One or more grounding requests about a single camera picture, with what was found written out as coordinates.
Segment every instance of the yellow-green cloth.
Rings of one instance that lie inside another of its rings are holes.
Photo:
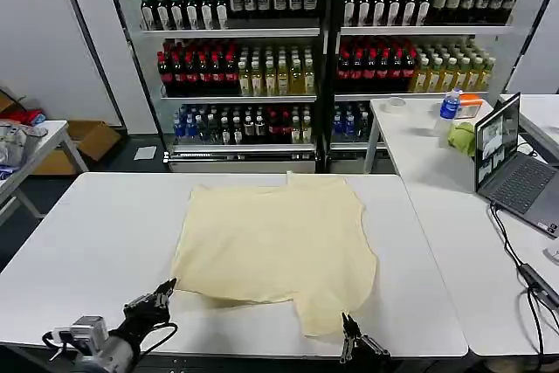
[[[458,126],[452,126],[448,132],[448,144],[465,155],[475,154],[475,134],[473,125],[469,122],[461,122]]]

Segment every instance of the laptop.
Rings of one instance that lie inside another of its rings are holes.
[[[559,175],[518,152],[521,96],[475,125],[475,190],[548,235],[559,237]]]

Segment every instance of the laptop screen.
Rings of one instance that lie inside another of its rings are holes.
[[[519,93],[475,126],[475,189],[516,151],[521,112]]]

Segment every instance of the table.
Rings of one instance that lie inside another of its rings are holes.
[[[521,294],[524,286],[503,251],[487,202],[473,193],[473,161],[431,136],[440,100],[406,99],[402,115],[384,112],[385,101],[371,101],[377,130],[404,181],[470,349],[479,356],[535,354],[537,335]],[[478,119],[491,109],[484,101]],[[500,217],[521,259],[559,290],[559,268],[542,254],[552,240],[506,213]],[[547,312],[544,317],[553,324]],[[549,325],[542,326],[545,352],[558,353],[559,335]]]
[[[521,95],[521,126],[559,160],[559,95]]]
[[[379,258],[374,292],[355,313],[362,332],[396,357],[463,356],[466,341],[402,181],[345,179],[365,206],[363,229]],[[41,345],[45,331],[83,314],[117,327],[125,303],[167,279],[193,186],[285,183],[285,175],[79,176],[0,273],[0,289],[10,291],[0,299],[0,342]],[[341,333],[303,336],[291,301],[226,307],[175,292],[170,311],[179,330],[162,353],[337,358],[342,350]]]
[[[66,121],[45,121],[38,124],[38,127],[46,128],[47,134],[41,137],[35,148],[30,152],[23,168],[7,179],[0,181],[0,204],[8,200],[6,205],[0,208],[0,225],[20,204],[23,204],[35,218],[43,218],[45,216],[37,210],[31,200],[18,187],[58,145],[62,146],[68,159],[70,159],[77,170],[80,172],[87,172],[89,170],[79,155],[79,151],[73,144],[72,139],[66,132],[68,127]]]

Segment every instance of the plastic bottle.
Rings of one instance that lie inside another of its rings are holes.
[[[440,106],[437,123],[435,124],[435,135],[445,139],[448,136],[448,131],[451,128],[452,120],[458,112],[460,104],[460,94],[462,91],[459,89],[452,89],[446,94],[443,103]]]

